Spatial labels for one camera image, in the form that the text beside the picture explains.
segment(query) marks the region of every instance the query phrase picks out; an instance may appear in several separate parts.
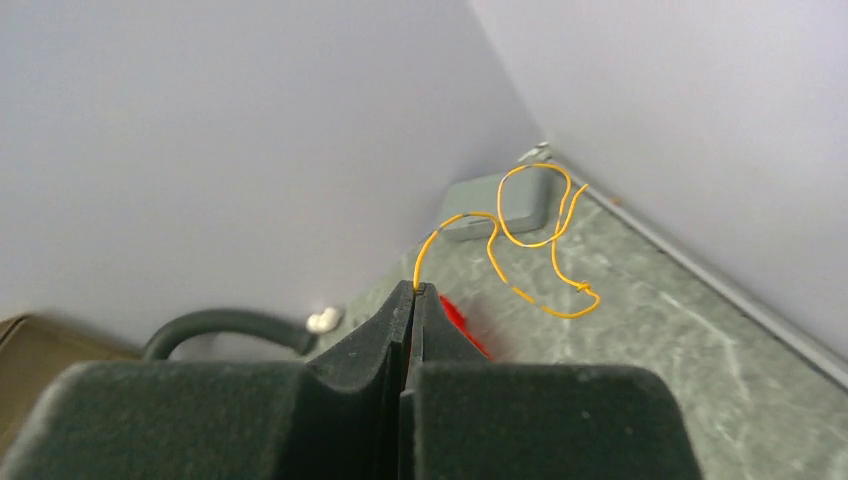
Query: black hose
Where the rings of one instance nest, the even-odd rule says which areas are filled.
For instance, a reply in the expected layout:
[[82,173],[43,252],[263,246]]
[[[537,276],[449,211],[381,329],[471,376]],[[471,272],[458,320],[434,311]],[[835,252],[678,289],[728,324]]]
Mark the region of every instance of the black hose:
[[171,320],[156,331],[144,346],[144,360],[167,360],[177,345],[204,333],[242,333],[291,347],[305,355],[315,347],[317,336],[304,325],[248,310],[213,309],[189,313]]

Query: marble floor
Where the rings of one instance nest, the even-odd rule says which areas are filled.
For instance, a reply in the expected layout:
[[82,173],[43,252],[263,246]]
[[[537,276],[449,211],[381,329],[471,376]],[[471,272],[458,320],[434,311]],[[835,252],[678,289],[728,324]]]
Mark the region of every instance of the marble floor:
[[[848,479],[844,390],[590,198],[575,215],[558,245],[560,265],[603,297],[578,320],[547,315],[501,284],[485,240],[438,240],[422,279],[458,305],[496,361],[631,364],[659,374],[680,403],[705,478]],[[551,228],[519,238],[538,241]],[[495,253],[509,278],[542,304],[572,311],[588,304],[559,281],[546,250],[501,238]],[[357,297],[314,354],[411,278],[416,254]]]

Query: tiled floor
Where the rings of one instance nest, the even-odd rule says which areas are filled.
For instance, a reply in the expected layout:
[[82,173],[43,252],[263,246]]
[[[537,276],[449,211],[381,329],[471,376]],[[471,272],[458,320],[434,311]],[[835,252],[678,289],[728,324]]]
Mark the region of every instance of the tiled floor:
[[[514,283],[542,304],[576,310],[588,301],[560,283],[545,250],[502,238],[495,252]],[[351,303],[319,352],[411,278],[416,253]],[[423,280],[454,300],[497,361],[620,363],[658,373],[681,405],[706,478],[848,478],[845,391],[589,198],[559,255],[567,274],[603,296],[598,310],[578,320],[549,316],[502,285],[484,240],[437,241]]]

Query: yellow string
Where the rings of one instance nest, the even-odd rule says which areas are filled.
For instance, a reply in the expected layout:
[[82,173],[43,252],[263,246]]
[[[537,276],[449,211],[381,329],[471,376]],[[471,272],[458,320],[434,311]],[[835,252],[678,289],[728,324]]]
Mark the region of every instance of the yellow string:
[[[565,193],[563,194],[562,200],[559,203],[559,214],[557,215],[557,222],[556,222],[556,226],[554,227],[553,235],[551,235],[550,238],[548,238],[547,240],[545,240],[543,242],[529,243],[528,244],[528,243],[524,243],[524,242],[518,240],[517,238],[515,238],[515,236],[513,236],[512,232],[510,232],[509,228],[507,228],[507,226],[506,226],[506,221],[503,218],[503,207],[502,207],[503,186],[504,186],[504,183],[506,183],[506,180],[510,176],[512,176],[512,175],[514,175],[514,174],[516,174],[516,173],[518,173],[518,172],[520,172],[524,169],[534,168],[534,167],[535,168],[548,168],[548,169],[551,169],[551,170],[558,172],[560,175],[565,177],[566,186],[565,186]],[[424,245],[421,247],[421,252],[418,253],[418,259],[415,260],[415,270],[413,271],[413,274],[412,274],[412,285],[413,285],[413,287],[415,288],[416,291],[418,291],[418,285],[421,281],[421,264],[424,261],[424,256],[427,254],[427,251],[430,249],[430,245],[433,243],[433,241],[436,239],[436,237],[439,236],[439,233],[442,231],[442,229],[447,227],[448,225],[452,224],[453,222],[456,222],[457,220],[459,220],[461,218],[483,217],[483,218],[488,218],[489,220],[492,221],[492,224],[494,224],[494,228],[492,229],[492,235],[489,236],[489,241],[486,242],[486,253],[489,255],[489,260],[492,262],[492,266],[495,268],[495,272],[498,274],[498,277],[500,277],[501,281],[504,284],[506,284],[506,286],[510,287],[513,292],[515,292],[518,296],[520,296],[521,298],[523,298],[527,302],[538,306],[540,309],[542,309],[542,311],[549,313],[549,314],[551,314],[555,317],[571,319],[571,318],[580,317],[582,315],[586,315],[587,313],[591,312],[592,310],[598,308],[598,305],[601,304],[601,296],[598,295],[597,293],[595,293],[594,290],[592,290],[592,286],[589,285],[587,282],[575,282],[574,280],[571,280],[570,278],[566,277],[564,273],[562,273],[562,271],[559,268],[559,262],[557,261],[556,241],[560,237],[565,235],[565,231],[568,229],[568,224],[571,222],[571,217],[574,214],[574,208],[577,207],[577,199],[580,198],[580,195],[582,195],[583,192],[586,191],[586,188],[588,188],[588,187],[589,187],[589,185],[583,185],[582,187],[580,187],[577,190],[577,192],[574,193],[574,197],[571,199],[571,204],[568,207],[568,212],[565,215],[565,219],[563,219],[563,214],[566,213],[565,206],[568,203],[568,195],[571,193],[571,177],[568,175],[568,172],[566,172],[565,169],[560,167],[559,165],[555,165],[555,164],[551,164],[551,163],[532,163],[532,164],[529,164],[529,165],[520,165],[518,167],[513,168],[506,175],[504,175],[504,177],[501,179],[501,183],[498,184],[498,196],[497,196],[497,213],[498,213],[498,215],[497,215],[497,217],[492,215],[491,213],[488,213],[488,212],[460,213],[460,214],[454,215],[453,217],[442,222],[442,224],[439,225],[439,228],[437,228],[436,230],[433,231],[433,233],[430,234],[430,236],[424,242]],[[501,229],[503,229],[504,235],[506,235],[506,237],[512,243],[514,243],[515,245],[518,245],[519,247],[541,248],[541,247],[544,247],[545,245],[550,243],[551,244],[551,265],[553,265],[553,267],[554,267],[554,272],[556,272],[557,276],[563,282],[574,287],[577,290],[578,293],[583,292],[586,295],[589,295],[590,297],[594,298],[594,302],[592,302],[592,305],[584,308],[583,310],[580,310],[579,312],[575,312],[575,313],[559,312],[557,310],[553,310],[553,309],[548,308],[546,306],[537,304],[536,299],[534,299],[533,297],[528,295],[525,291],[521,290],[520,288],[518,288],[516,286],[510,285],[509,280],[506,278],[506,274],[504,274],[503,270],[501,269],[501,266],[498,264],[497,259],[495,259],[495,253],[492,250],[492,245],[495,242],[495,238],[498,237],[498,234],[500,233]]]

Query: red object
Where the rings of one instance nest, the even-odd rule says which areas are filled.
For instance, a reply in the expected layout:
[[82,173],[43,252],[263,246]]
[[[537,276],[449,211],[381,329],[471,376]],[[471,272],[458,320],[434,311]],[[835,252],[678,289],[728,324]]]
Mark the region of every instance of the red object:
[[468,341],[473,343],[478,350],[483,352],[483,355],[485,355],[486,358],[491,360],[492,357],[489,355],[489,352],[487,352],[486,349],[483,348],[483,345],[478,342],[477,339],[474,338],[470,333],[468,333],[468,330],[465,329],[465,317],[462,315],[462,313],[459,312],[459,309],[456,308],[456,306],[451,303],[451,301],[448,300],[447,297],[445,297],[444,295],[439,295],[439,299],[442,301],[442,307],[445,309],[445,313],[448,315],[448,319],[451,321],[451,323],[457,329],[459,329],[459,331],[462,332],[463,335],[465,335],[465,338],[467,338]]

